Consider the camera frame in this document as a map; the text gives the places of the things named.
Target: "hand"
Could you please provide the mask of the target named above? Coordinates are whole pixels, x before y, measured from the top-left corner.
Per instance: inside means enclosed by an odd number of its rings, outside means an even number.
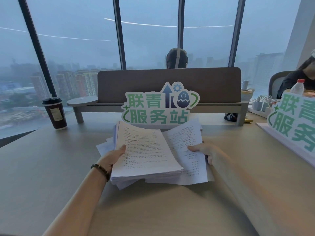
[[[187,146],[188,150],[192,152],[200,151],[208,156],[208,163],[212,165],[212,159],[215,152],[220,151],[220,149],[213,143],[200,143],[194,146]]]
[[[126,145],[122,145],[120,149],[107,152],[104,156],[102,156],[97,164],[104,167],[108,173],[112,171],[113,165],[118,161],[118,158],[124,154],[126,151]]]

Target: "green curved line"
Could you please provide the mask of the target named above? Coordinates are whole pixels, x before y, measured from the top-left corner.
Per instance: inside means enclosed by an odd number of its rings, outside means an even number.
[[[123,115],[123,119],[126,121],[126,122],[130,122],[130,121],[128,121],[127,119],[125,119],[125,116],[126,116],[126,114],[129,112],[129,109],[125,112],[125,114]]]
[[[275,111],[274,113],[270,114],[270,116],[269,116],[269,118],[268,118],[268,122],[269,122],[270,126],[272,126],[272,123],[270,122],[270,118],[271,118],[272,115],[274,115],[274,114],[276,114],[276,113],[277,113],[277,111]]]
[[[195,100],[195,102],[193,102],[193,103],[190,105],[190,107],[194,106],[194,104],[197,103],[197,101],[198,101],[198,96],[197,96],[196,94],[191,93],[191,95],[195,96],[196,100]]]

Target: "black cup lid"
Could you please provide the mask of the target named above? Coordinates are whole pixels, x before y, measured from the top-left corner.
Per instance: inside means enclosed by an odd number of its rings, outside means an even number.
[[[42,101],[43,104],[54,104],[54,103],[60,103],[61,98],[46,98]]]

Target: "desk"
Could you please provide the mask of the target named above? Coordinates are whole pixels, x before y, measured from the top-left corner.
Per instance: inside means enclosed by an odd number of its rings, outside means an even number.
[[[265,119],[250,115],[254,122]],[[198,114],[203,138],[235,159],[274,195],[315,215],[315,170],[254,123],[236,127],[223,114]],[[68,129],[51,125],[0,148],[0,234],[41,235],[71,198],[96,145],[120,113],[84,113]],[[258,235],[222,179],[188,187],[143,181],[119,191],[108,183],[89,235]]]

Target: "bracelet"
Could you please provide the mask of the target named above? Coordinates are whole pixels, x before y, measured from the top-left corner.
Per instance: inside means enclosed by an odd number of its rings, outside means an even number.
[[[106,182],[109,181],[109,179],[111,178],[111,175],[110,175],[110,173],[108,173],[108,171],[107,171],[104,167],[100,166],[99,164],[93,164],[93,165],[91,166],[91,169],[92,169],[93,167],[96,167],[96,168],[99,169],[101,172],[103,172],[104,175],[105,175],[105,177],[106,177]]]

